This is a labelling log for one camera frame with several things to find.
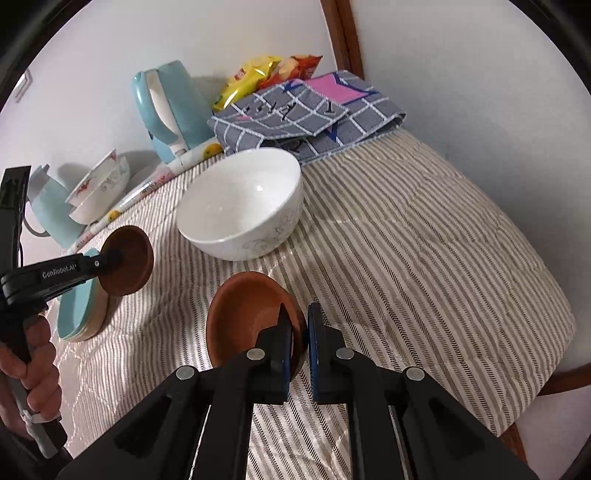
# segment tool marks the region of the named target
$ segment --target pink patch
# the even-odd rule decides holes
[[[323,77],[306,80],[305,83],[319,94],[324,95],[341,105],[353,102],[354,100],[359,100],[368,95],[367,92],[358,92],[346,85],[338,84],[335,76],[331,73],[324,75]]]

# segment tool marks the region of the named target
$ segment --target mattress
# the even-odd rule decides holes
[[[57,342],[67,448],[78,455],[181,365],[211,368],[207,308],[231,275],[265,273],[303,311],[321,302],[347,346],[376,364],[418,365],[494,434],[532,402],[574,335],[567,299],[523,234],[482,191],[403,129],[303,167],[288,241],[252,261],[186,241],[176,207],[207,160],[99,233],[137,225],[154,272],[111,298],[104,330]],[[255,406],[248,478],[351,478],[345,406],[311,400],[308,361],[282,406]]]

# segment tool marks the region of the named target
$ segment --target screw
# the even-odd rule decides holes
[[[419,367],[411,367],[407,370],[407,377],[415,382],[420,382],[425,378],[425,370]]]
[[[336,351],[336,356],[341,360],[351,360],[355,352],[351,348],[341,347]]]
[[[179,380],[188,380],[195,374],[195,369],[189,365],[183,365],[177,370],[177,378]]]
[[[246,357],[249,360],[262,360],[265,358],[265,351],[262,348],[251,348],[246,352]]]

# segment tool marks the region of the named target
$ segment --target light blue kettle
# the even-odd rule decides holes
[[[171,162],[213,136],[207,126],[211,107],[180,61],[139,72],[132,89],[154,150],[163,162]]]
[[[67,189],[48,174],[49,165],[37,167],[29,178],[27,200],[31,203],[37,221],[46,230],[43,233],[33,230],[26,219],[27,230],[39,237],[51,236],[62,248],[70,248],[85,226],[70,218],[72,205],[66,203],[70,194]]]

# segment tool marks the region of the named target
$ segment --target yellow snack bag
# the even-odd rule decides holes
[[[226,86],[220,92],[219,98],[213,104],[213,109],[218,112],[224,110],[230,103],[234,103],[256,91],[259,83],[269,78],[280,61],[281,57],[262,56],[245,62],[240,71],[234,77],[228,79]]]

